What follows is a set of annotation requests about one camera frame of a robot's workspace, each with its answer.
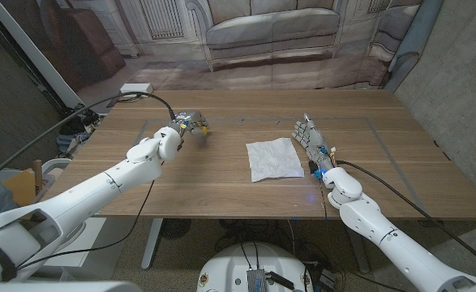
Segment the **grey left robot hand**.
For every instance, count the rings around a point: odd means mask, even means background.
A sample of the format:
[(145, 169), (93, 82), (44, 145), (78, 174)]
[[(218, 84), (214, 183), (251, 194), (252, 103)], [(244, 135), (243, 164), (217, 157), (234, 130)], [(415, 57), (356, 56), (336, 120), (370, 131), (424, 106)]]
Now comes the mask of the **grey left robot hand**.
[(209, 129), (206, 118), (198, 110), (187, 110), (175, 114), (169, 127), (176, 130), (181, 137), (189, 132), (193, 136), (204, 138)]

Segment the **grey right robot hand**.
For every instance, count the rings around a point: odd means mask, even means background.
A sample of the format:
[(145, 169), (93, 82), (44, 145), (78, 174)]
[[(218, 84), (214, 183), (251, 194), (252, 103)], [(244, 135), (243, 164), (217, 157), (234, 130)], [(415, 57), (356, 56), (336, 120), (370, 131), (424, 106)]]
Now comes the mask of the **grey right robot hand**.
[(328, 142), (316, 128), (314, 121), (308, 113), (303, 115), (304, 121), (297, 121), (292, 136), (305, 149), (312, 163), (311, 170), (318, 178), (335, 167), (331, 158), (331, 149)]

